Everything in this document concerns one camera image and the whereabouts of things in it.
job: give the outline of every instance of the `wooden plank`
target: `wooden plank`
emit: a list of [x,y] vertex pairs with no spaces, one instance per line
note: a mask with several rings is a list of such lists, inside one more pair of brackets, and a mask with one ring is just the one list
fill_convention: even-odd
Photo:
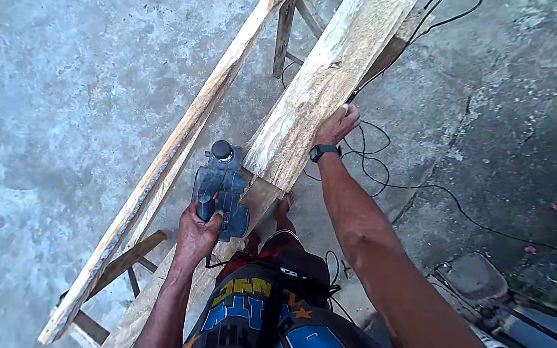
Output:
[[104,273],[97,281],[96,286],[92,289],[87,299],[94,297],[100,290],[104,289],[107,285],[111,284],[117,277],[122,275],[126,270],[142,257],[147,255],[151,250],[156,248],[161,241],[166,239],[166,234],[161,230],[156,231],[151,236],[147,237],[141,243],[134,246],[134,248],[120,255],[104,269]]
[[203,127],[198,127],[195,133],[192,135],[191,139],[188,141],[186,147],[176,160],[173,167],[167,172],[165,179],[160,183],[156,193],[151,198],[149,204],[147,204],[147,209],[143,213],[143,217],[139,219],[139,223],[135,227],[134,231],[132,231],[132,235],[128,240],[128,243],[124,247],[124,252],[127,252],[132,248],[135,244],[140,242],[147,233],[147,229],[150,227],[151,222],[154,221],[156,214],[162,207],[163,203],[165,202],[165,198],[169,190],[173,186],[173,183],[178,179],[180,173],[182,171],[182,167],[184,163],[188,160],[188,156],[191,152],[192,146],[197,141],[199,137],[199,133],[201,133]]
[[156,270],[159,268],[158,266],[154,265],[153,262],[151,262],[145,257],[140,258],[140,260],[138,260],[137,262],[141,264],[143,267],[145,267],[145,269],[150,271],[151,273],[156,273]]
[[[375,59],[375,61],[371,65],[371,68],[369,68],[365,76],[360,80],[357,89],[367,83],[367,81],[372,79],[380,71],[388,68],[397,60],[398,56],[404,51],[406,45],[408,44],[407,41],[409,41],[409,39],[412,37],[412,34],[418,27],[418,24],[422,21],[425,14],[426,12],[424,10],[419,9],[417,6],[414,6],[414,8],[407,15],[406,19],[401,23],[401,26],[398,28],[397,33],[388,42],[386,47],[384,47],[382,53],[379,54],[377,59]],[[433,15],[429,15],[429,17],[427,17],[423,24],[420,26],[420,28],[418,29],[418,33],[414,37],[429,29],[432,20]]]
[[293,54],[291,52],[285,53],[285,57],[291,59],[291,61],[293,61],[294,63],[296,63],[298,65],[302,65],[302,64],[305,63],[305,59],[300,58],[300,57],[296,56],[295,54]]
[[351,94],[415,0],[344,0],[269,117],[243,167],[288,191],[305,167],[314,133]]
[[134,274],[132,267],[128,268],[126,272],[128,273],[128,280],[130,281],[130,286],[132,287],[132,294],[136,298],[141,293],[139,283],[137,282],[137,276]]
[[180,123],[167,139],[143,178],[137,184],[104,237],[98,243],[81,273],[72,284],[58,308],[51,315],[38,336],[38,341],[48,344],[59,338],[79,311],[81,304],[104,272],[123,238],[128,234],[144,207],[163,183],[166,174],[181,158],[184,149],[199,128],[203,128],[208,117],[220,103],[228,87],[236,77],[244,59],[264,27],[268,16],[273,14],[284,0],[260,0],[251,15],[220,59],[216,68],[205,82]]
[[83,348],[99,348],[110,334],[83,311],[77,313],[66,332]]
[[[251,224],[248,228],[248,232],[250,232],[274,200],[283,197],[284,192],[263,179],[256,178],[244,169],[243,174],[248,182],[248,189],[245,191],[240,202],[251,210]],[[213,256],[217,257],[220,261],[226,261],[239,247],[242,247],[242,244],[242,239],[239,238],[232,238],[229,243],[219,243],[213,250]],[[130,347],[134,344],[150,316],[160,287],[164,283],[166,274],[173,261],[174,252],[175,246],[163,262],[160,263],[158,270],[152,276],[150,284],[143,289],[141,294],[124,313],[115,330],[102,345],[103,348]],[[199,302],[206,289],[214,288],[214,282],[220,270],[221,267],[206,269],[205,259],[197,265],[192,277],[193,281],[191,294],[188,298],[187,313],[192,306]]]
[[272,65],[272,76],[275,79],[280,78],[285,66],[285,55],[287,54],[295,8],[295,0],[286,0],[278,11],[277,42],[274,48],[274,64]]
[[311,1],[296,0],[296,8],[298,9],[298,12],[300,12],[302,19],[305,20],[306,25],[311,28],[313,35],[319,39],[326,26],[323,25],[323,21],[319,17]]

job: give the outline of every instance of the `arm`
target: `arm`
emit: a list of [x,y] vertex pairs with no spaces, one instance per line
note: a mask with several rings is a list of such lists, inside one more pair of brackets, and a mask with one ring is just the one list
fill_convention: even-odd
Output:
[[182,346],[186,305],[191,291],[192,273],[212,249],[221,223],[221,212],[205,223],[195,209],[196,199],[180,217],[175,256],[159,296],[151,310],[135,348],[174,348]]
[[[355,106],[339,108],[325,121],[314,144],[336,144],[360,123]],[[335,153],[318,161],[324,202],[343,254],[393,341],[412,347],[482,347],[467,323],[422,276],[379,206],[349,175]]]

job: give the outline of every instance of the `shorts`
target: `shorts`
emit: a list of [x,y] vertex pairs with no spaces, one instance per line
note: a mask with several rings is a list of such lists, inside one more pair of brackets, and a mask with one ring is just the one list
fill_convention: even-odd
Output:
[[279,254],[285,248],[295,248],[305,251],[305,248],[298,240],[296,233],[290,230],[276,231],[266,241],[264,246],[261,248],[261,251],[259,251],[259,257],[252,256],[242,250],[237,250],[231,257],[229,263],[221,270],[219,276],[216,277],[216,286],[218,286],[220,282],[229,275],[229,273],[234,272],[237,268],[246,263],[264,261],[277,265],[279,263]]

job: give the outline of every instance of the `wristwatch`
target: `wristwatch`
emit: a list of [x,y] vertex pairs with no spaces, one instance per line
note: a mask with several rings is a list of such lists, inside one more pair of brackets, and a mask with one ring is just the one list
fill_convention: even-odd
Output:
[[311,151],[309,151],[309,157],[314,163],[317,163],[321,156],[327,152],[336,152],[338,156],[341,156],[341,146],[336,147],[334,145],[323,144],[323,145],[315,145]]

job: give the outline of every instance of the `power cord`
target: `power cord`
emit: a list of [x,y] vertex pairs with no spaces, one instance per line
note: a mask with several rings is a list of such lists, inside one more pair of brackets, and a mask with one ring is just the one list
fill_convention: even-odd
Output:
[[[343,308],[343,306],[333,297],[334,294],[336,294],[339,290],[341,290],[341,285],[335,284],[337,279],[338,279],[338,270],[339,270],[339,264],[338,264],[338,257],[337,255],[334,253],[334,251],[332,250],[328,250],[326,251],[326,257],[324,258],[326,260],[326,267],[329,268],[328,265],[328,254],[332,254],[332,256],[334,256],[334,259],[337,262],[337,272],[334,275],[334,278],[332,280],[332,283],[330,283],[330,291],[328,292],[328,298],[332,301],[334,301],[339,308],[341,308],[341,310],[343,311],[343,313],[345,313],[345,315],[347,316],[347,318],[349,318],[349,320],[352,322],[352,324],[356,325],[356,322],[354,322],[354,319],[352,319],[352,317],[349,315],[349,313],[347,313],[347,311],[345,310],[345,308]],[[332,301],[329,301],[330,304],[330,310],[334,312],[334,308],[332,306]]]
[[[410,39],[407,41],[407,44],[403,47],[403,49],[402,49],[401,52],[397,55],[397,57],[396,57],[390,64],[388,64],[386,67],[384,67],[379,73],[377,73],[377,74],[374,75],[372,78],[370,78],[369,80],[367,80],[367,82],[363,83],[362,86],[360,86],[359,88],[357,88],[356,90],[354,90],[354,91],[352,92],[352,94],[350,95],[350,97],[348,98],[348,100],[347,100],[348,103],[351,102],[351,101],[353,101],[353,99],[358,95],[358,93],[360,93],[360,91],[362,91],[362,89],[363,89],[364,87],[366,87],[371,81],[373,81],[374,79],[376,79],[376,78],[379,77],[380,75],[383,75],[384,72],[385,72],[386,70],[388,70],[388,68],[389,68],[391,65],[393,65],[393,64],[397,61],[398,57],[399,57],[403,52],[405,52],[406,48],[407,48],[408,46],[410,46],[411,44],[413,44],[414,41],[417,40],[419,37],[421,37],[421,36],[423,36],[423,35],[429,33],[429,32],[431,31],[432,28],[439,27],[440,25],[444,25],[444,24],[450,23],[450,22],[452,22],[452,21],[454,21],[454,20],[460,19],[460,18],[462,18],[462,17],[464,17],[464,16],[466,16],[466,15],[468,15],[468,14],[474,12],[476,9],[478,9],[478,7],[480,7],[480,6],[483,4],[483,0],[479,0],[479,1],[476,3],[476,5],[473,6],[471,9],[469,9],[468,11],[463,12],[463,13],[461,13],[461,14],[459,14],[459,15],[456,15],[456,16],[450,18],[450,19],[443,20],[442,22],[439,22],[439,23],[437,23],[437,24],[432,25],[428,30],[424,31],[422,34],[420,34],[419,36],[417,36],[417,37],[414,39],[414,37],[415,37],[416,34],[418,33],[418,30],[419,30],[419,29],[421,28],[421,26],[424,24],[424,22],[425,22],[425,20],[427,19],[427,17],[429,17],[429,15],[431,14],[431,12],[433,12],[433,11],[436,9],[436,7],[437,7],[439,4],[442,3],[442,1],[443,1],[443,0],[437,0],[437,2],[436,2],[435,4],[433,4],[433,6],[431,7],[431,9],[430,9],[430,10],[425,14],[425,16],[422,18],[422,20],[420,21],[420,23],[418,24],[418,26],[417,26],[416,29],[414,30],[414,33],[411,35]],[[427,2],[427,4],[425,5],[424,9],[427,10],[428,7],[429,7],[429,5],[430,5],[432,2],[433,2],[433,0],[429,0],[429,2]],[[286,87],[286,86],[285,86],[285,83],[283,82],[283,75],[284,75],[284,73],[285,73],[285,70],[287,70],[287,68],[290,67],[293,63],[295,63],[295,62],[291,62],[290,64],[288,64],[288,65],[283,69],[283,72],[282,72],[282,74],[281,74],[281,83],[283,84],[283,88]],[[503,233],[503,232],[494,230],[494,229],[492,229],[492,228],[490,228],[490,227],[484,226],[483,224],[480,224],[480,223],[476,222],[473,218],[471,218],[471,217],[463,210],[463,207],[462,207],[461,204],[459,203],[459,200],[457,199],[457,197],[456,197],[452,192],[450,192],[450,190],[448,190],[448,189],[445,188],[445,187],[442,187],[442,186],[439,186],[439,185],[419,185],[419,186],[398,186],[398,185],[390,185],[390,184],[388,183],[388,182],[390,181],[390,171],[389,171],[389,169],[388,169],[388,166],[386,166],[386,164],[385,164],[384,162],[382,162],[381,160],[379,160],[379,159],[377,159],[377,158],[375,158],[375,157],[370,157],[369,155],[377,154],[378,152],[381,152],[382,150],[384,150],[384,149],[386,149],[387,147],[389,147],[389,146],[391,145],[391,138],[390,138],[390,137],[388,136],[388,134],[387,134],[385,131],[383,131],[379,126],[376,126],[375,124],[370,123],[370,122],[367,122],[367,121],[362,121],[362,120],[361,120],[361,122],[362,122],[363,124],[367,124],[368,126],[374,127],[374,128],[375,128],[377,131],[379,131],[379,132],[382,132],[383,135],[384,135],[384,136],[386,137],[386,139],[388,140],[387,144],[383,145],[383,146],[380,147],[379,149],[377,149],[377,150],[375,150],[375,151],[367,152],[367,151],[366,151],[366,138],[365,138],[365,132],[364,132],[362,126],[360,126],[360,125],[358,126],[358,128],[359,128],[360,134],[361,134],[361,136],[362,136],[362,143],[363,143],[362,151],[355,150],[355,149],[347,142],[347,140],[346,140],[345,138],[342,139],[342,141],[344,141],[345,145],[347,145],[347,147],[350,149],[350,151],[344,153],[344,154],[341,156],[341,159],[343,159],[343,158],[344,158],[346,155],[348,155],[348,154],[356,154],[356,155],[358,155],[358,156],[361,158],[360,164],[361,164],[361,169],[362,169],[363,173],[365,173],[365,175],[367,176],[367,178],[369,178],[369,179],[375,181],[376,183],[382,185],[382,187],[379,189],[379,191],[376,192],[376,193],[373,194],[373,195],[369,195],[370,197],[374,198],[374,197],[378,196],[379,194],[382,193],[382,191],[383,191],[386,187],[402,188],[402,189],[438,188],[438,189],[441,189],[441,190],[443,190],[444,192],[450,194],[451,197],[452,197],[452,199],[453,199],[453,200],[455,201],[455,203],[457,204],[457,208],[459,209],[459,211],[461,212],[461,214],[462,214],[463,216],[465,216],[465,217],[468,219],[468,221],[470,221],[471,223],[475,224],[476,226],[478,226],[478,227],[480,227],[480,228],[482,228],[482,229],[484,229],[484,230],[487,230],[487,231],[489,231],[489,232],[491,232],[491,233],[494,233],[494,234],[497,234],[497,235],[501,235],[501,236],[506,237],[506,238],[510,238],[510,239],[517,240],[517,241],[522,241],[522,242],[528,243],[528,244],[538,245],[538,246],[540,246],[540,247],[545,247],[545,248],[549,248],[549,249],[552,249],[552,250],[557,251],[557,248],[556,248],[555,246],[552,246],[552,245],[549,245],[549,244],[545,244],[545,243],[539,243],[539,242],[536,242],[536,241],[533,241],[533,240],[529,240],[529,239],[522,239],[522,238],[514,237],[514,236],[512,236],[512,235],[508,235],[508,234],[506,234],[506,233]],[[373,161],[376,161],[376,162],[378,162],[379,164],[381,164],[381,165],[383,166],[384,170],[386,171],[386,180],[385,180],[385,181],[379,181],[378,179],[372,177],[372,176],[367,172],[366,167],[365,167],[365,159],[366,159],[366,160],[373,160]],[[321,181],[320,179],[315,178],[315,177],[309,175],[308,173],[306,173],[306,170],[304,171],[304,173],[305,173],[305,175],[306,175],[307,177],[309,177],[309,178],[311,178],[311,179],[313,179],[313,180]]]

